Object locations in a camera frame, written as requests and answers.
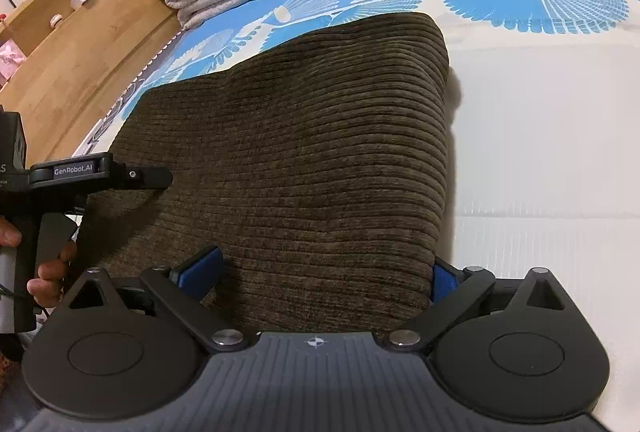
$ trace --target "silver bolt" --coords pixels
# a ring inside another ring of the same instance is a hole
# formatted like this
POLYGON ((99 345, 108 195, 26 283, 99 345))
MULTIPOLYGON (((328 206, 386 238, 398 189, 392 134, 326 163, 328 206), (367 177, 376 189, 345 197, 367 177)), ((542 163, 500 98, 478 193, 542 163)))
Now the silver bolt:
POLYGON ((221 347, 237 346, 244 340, 244 335, 235 329, 222 329, 213 335, 213 342, 221 347))
POLYGON ((389 335, 389 341, 396 347, 411 347, 420 341, 420 335, 409 329, 400 329, 389 335))

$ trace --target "brown cloth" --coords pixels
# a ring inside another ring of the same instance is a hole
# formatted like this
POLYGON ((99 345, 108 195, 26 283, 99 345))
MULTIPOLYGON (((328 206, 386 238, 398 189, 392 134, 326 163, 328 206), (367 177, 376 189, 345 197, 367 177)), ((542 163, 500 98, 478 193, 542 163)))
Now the brown cloth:
POLYGON ((80 268, 129 276, 210 243, 243 330, 389 330, 428 304, 446 194, 442 34, 389 14, 146 92, 111 147, 163 193, 93 195, 80 268))

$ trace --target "fingernail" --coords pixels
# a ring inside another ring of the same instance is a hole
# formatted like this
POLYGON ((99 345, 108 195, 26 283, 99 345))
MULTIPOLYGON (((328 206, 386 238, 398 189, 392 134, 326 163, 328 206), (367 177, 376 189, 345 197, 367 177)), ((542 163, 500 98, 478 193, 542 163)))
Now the fingernail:
POLYGON ((17 246, 22 240, 22 234, 12 227, 6 228, 2 235, 4 236, 4 241, 10 246, 17 246))

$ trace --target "bed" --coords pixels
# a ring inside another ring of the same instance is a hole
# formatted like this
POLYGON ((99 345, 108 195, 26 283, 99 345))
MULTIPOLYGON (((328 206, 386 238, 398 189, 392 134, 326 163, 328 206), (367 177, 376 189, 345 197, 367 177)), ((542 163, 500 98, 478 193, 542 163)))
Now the bed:
POLYGON ((552 269, 603 341, 595 415, 640 429, 640 0, 257 0, 181 33, 76 155, 107 150, 140 96, 308 31, 423 12, 452 67, 450 195, 440 256, 503 277, 552 269))

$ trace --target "crosshair logo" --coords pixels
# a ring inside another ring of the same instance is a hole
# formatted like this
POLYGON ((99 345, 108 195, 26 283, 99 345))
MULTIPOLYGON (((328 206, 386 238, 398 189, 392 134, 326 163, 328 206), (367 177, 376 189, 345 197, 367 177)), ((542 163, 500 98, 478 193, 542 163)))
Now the crosshair logo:
POLYGON ((314 349, 317 349, 318 347, 324 346, 324 344, 326 343, 326 340, 323 340, 322 338, 320 338, 320 336, 314 336, 310 340, 307 340, 305 343, 309 347, 313 347, 314 349))

